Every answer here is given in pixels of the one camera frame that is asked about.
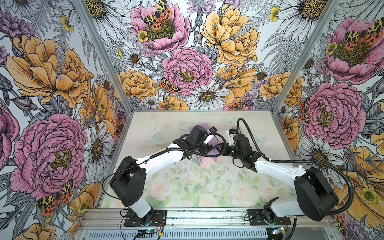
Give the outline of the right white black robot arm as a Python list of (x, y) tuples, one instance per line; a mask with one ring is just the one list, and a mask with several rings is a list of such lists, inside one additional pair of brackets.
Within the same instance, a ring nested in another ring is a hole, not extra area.
[(252, 149), (244, 134), (230, 129), (226, 135), (228, 144), (225, 156), (240, 160), (246, 169), (273, 177), (295, 190), (295, 195), (290, 199), (275, 197), (264, 205), (263, 215), (267, 223), (271, 224), (277, 218), (288, 216), (306, 216), (319, 222), (339, 202), (338, 196), (320, 170), (265, 160), (260, 152)]

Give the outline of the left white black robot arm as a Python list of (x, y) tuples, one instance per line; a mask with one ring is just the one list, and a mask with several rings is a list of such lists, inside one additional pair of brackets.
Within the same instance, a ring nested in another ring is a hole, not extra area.
[(147, 226), (156, 219), (153, 207), (143, 196), (147, 178), (192, 155), (206, 158), (223, 156), (228, 147), (225, 138), (217, 134), (215, 128), (206, 130), (196, 125), (190, 133), (155, 154), (137, 159), (124, 158), (117, 171), (109, 176), (109, 186), (129, 209), (128, 214), (133, 214), (131, 219), (140, 226)]

